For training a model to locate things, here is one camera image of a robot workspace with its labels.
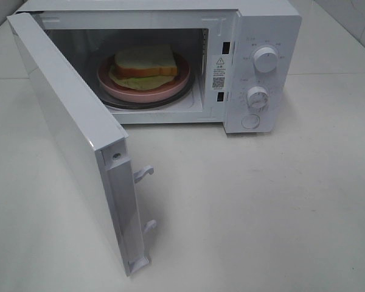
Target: power knob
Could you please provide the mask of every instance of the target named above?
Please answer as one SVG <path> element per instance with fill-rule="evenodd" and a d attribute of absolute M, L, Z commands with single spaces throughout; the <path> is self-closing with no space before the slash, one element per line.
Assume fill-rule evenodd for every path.
<path fill-rule="evenodd" d="M 254 66 L 261 73 L 268 73 L 277 67 L 279 55 L 272 47 L 262 47 L 253 56 Z"/>
<path fill-rule="evenodd" d="M 261 86 L 250 88 L 248 91 L 247 101 L 250 108 L 259 110 L 268 104 L 268 91 L 266 91 L 266 89 Z"/>

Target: white microwave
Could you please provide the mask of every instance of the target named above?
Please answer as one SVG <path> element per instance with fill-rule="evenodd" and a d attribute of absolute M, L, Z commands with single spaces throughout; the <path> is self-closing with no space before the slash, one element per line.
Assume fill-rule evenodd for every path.
<path fill-rule="evenodd" d="M 45 120 L 127 275 L 148 264 L 121 124 L 222 122 L 271 131 L 301 17 L 287 0 L 28 0 L 8 17 Z M 122 102 L 99 84 L 117 48 L 168 43 L 191 74 L 162 102 Z"/>

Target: white countertop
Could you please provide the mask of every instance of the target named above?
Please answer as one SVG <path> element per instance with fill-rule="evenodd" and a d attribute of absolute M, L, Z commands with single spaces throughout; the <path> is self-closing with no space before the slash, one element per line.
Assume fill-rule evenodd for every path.
<path fill-rule="evenodd" d="M 365 49 L 304 16 L 270 134 L 125 127 L 151 264 L 127 278 L 0 27 L 0 291 L 365 291 Z"/>

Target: warning label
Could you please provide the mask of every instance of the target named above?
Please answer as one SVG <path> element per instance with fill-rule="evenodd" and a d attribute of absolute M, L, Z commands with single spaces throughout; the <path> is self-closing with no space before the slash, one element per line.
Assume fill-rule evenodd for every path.
<path fill-rule="evenodd" d="M 220 90 L 226 87 L 226 73 L 228 67 L 227 55 L 216 55 L 212 57 L 212 89 Z"/>

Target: sandwich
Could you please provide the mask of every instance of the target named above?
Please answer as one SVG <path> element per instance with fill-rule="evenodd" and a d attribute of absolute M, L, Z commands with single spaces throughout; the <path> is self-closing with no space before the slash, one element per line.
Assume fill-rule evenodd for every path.
<path fill-rule="evenodd" d="M 169 44 L 137 46 L 116 52 L 109 70 L 110 79 L 119 86 L 145 91 L 158 88 L 178 75 Z"/>

